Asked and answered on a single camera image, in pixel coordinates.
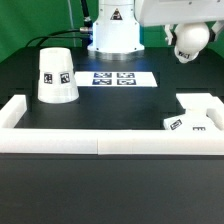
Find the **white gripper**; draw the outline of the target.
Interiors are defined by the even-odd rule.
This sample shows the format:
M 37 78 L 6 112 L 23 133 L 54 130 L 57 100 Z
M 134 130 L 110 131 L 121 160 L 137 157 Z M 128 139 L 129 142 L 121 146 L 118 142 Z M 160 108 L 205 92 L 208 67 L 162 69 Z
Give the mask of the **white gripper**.
M 165 25 L 169 46 L 176 42 L 173 24 L 216 21 L 209 39 L 215 42 L 224 30 L 224 0 L 135 0 L 135 17 L 144 27 Z

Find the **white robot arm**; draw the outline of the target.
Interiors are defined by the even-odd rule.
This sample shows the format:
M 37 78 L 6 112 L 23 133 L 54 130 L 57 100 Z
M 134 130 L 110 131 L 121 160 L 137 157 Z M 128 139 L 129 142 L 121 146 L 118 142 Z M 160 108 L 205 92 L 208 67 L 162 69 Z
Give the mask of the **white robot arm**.
M 162 26 L 182 63 L 194 60 L 224 31 L 224 0 L 99 0 L 88 51 L 122 60 L 144 50 L 142 27 Z

